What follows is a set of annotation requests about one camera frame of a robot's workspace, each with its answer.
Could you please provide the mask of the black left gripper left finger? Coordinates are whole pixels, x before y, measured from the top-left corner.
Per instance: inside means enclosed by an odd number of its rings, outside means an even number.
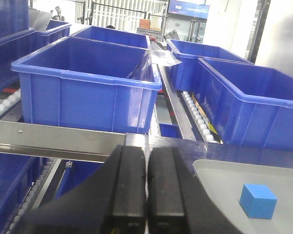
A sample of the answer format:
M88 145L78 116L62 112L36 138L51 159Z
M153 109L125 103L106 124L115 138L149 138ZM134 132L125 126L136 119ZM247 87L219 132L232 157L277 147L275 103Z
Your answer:
M66 194L26 212L13 234L143 234L146 162L140 147L117 146Z

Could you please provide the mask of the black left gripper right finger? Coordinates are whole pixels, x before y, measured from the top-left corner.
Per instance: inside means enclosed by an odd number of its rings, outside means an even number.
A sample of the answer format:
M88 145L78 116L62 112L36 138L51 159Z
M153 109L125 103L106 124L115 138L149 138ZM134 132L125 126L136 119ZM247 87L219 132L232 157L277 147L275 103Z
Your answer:
M239 234L188 170L177 148L154 148L148 162L151 234Z

